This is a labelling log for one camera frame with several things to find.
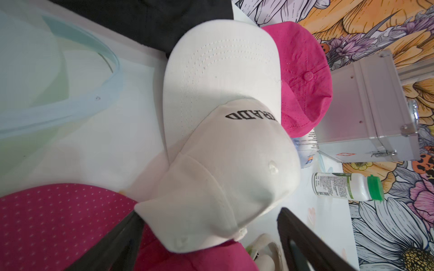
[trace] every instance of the metal latch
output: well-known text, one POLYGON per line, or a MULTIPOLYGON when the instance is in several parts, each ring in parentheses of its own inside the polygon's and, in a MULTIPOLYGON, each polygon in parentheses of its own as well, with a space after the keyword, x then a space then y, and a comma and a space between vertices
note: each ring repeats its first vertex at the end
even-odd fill
POLYGON ((387 151, 379 151, 379 152, 376 152, 376 153, 373 153, 372 155, 371 155, 371 157, 388 157, 388 156, 395 156, 396 155, 396 151, 395 150, 392 150, 392 151, 390 151, 390 150, 387 150, 387 151))

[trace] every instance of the black embroidered lettering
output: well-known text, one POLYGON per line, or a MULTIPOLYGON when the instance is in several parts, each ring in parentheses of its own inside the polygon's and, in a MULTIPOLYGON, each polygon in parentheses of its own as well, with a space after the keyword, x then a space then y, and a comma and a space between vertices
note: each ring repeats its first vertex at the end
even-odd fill
POLYGON ((237 111, 237 113, 245 120, 256 120, 256 118, 249 115, 247 110, 237 111))
POLYGON ((229 115, 226 115, 225 117, 230 118, 231 120, 240 120, 240 119, 242 119, 236 113, 230 113, 229 115))
POLYGON ((271 114, 271 113, 268 113, 268 112, 263 112, 264 113, 264 116, 266 117, 266 118, 268 118, 269 120, 273 120, 273 121, 275 121, 276 119, 274 118, 274 116, 271 114))
POLYGON ((260 111, 260 110, 254 110, 254 111, 249 110, 249 111, 252 112, 252 114, 255 115, 255 116, 257 116, 258 118, 262 118, 263 119, 263 117, 261 116, 261 114, 259 114, 259 112, 262 112, 262 111, 260 111))

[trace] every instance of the purple flower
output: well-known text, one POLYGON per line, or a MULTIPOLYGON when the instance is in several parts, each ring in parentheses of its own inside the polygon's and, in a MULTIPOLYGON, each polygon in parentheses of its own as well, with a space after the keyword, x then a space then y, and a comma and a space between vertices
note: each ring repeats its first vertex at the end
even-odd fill
POLYGON ((329 46, 339 56, 348 56, 349 58, 354 55, 365 51, 375 39, 363 38, 364 34, 359 33, 356 35, 340 36, 337 39, 332 39, 329 46))
POLYGON ((407 35, 423 29, 426 29, 427 31, 434 30, 434 17, 422 17, 413 22, 407 21, 397 28, 397 30, 405 31, 407 35))

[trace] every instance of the white baseball cap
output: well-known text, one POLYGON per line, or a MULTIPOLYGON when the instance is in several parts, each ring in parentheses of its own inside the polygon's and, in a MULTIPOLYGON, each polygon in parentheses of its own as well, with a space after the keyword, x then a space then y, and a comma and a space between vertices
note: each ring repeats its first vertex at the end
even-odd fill
POLYGON ((189 30, 164 75, 169 171, 135 211, 166 249, 239 236, 297 188, 300 162, 280 125, 277 47, 259 27, 214 20, 189 30))

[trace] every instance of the cap button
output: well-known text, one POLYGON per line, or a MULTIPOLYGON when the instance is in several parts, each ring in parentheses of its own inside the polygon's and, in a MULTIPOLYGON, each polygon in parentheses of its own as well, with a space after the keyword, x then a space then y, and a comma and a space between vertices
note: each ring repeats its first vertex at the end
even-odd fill
POLYGON ((175 247, 177 249, 183 249, 187 245, 188 236, 181 236, 175 239, 175 247))
POLYGON ((270 161, 268 163, 268 170, 270 171, 271 174, 279 173, 279 168, 277 167, 277 164, 274 161, 270 161))
POLYGON ((312 72, 305 72, 303 75, 303 79, 306 81, 310 81, 313 79, 313 73, 312 72))

